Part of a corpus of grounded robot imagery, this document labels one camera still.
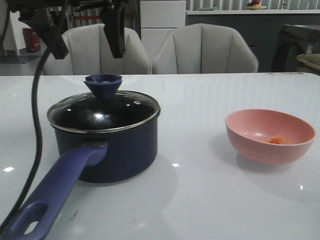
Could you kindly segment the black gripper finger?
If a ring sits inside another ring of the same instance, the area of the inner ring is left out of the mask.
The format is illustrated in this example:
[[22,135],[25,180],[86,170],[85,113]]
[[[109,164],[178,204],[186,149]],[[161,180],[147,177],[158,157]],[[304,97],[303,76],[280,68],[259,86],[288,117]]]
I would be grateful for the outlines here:
[[55,59],[62,60],[67,56],[69,51],[61,31],[57,25],[51,26],[45,8],[23,8],[19,11],[18,20],[37,33]]
[[125,48],[125,3],[106,2],[99,17],[104,23],[104,34],[115,59],[123,58]]

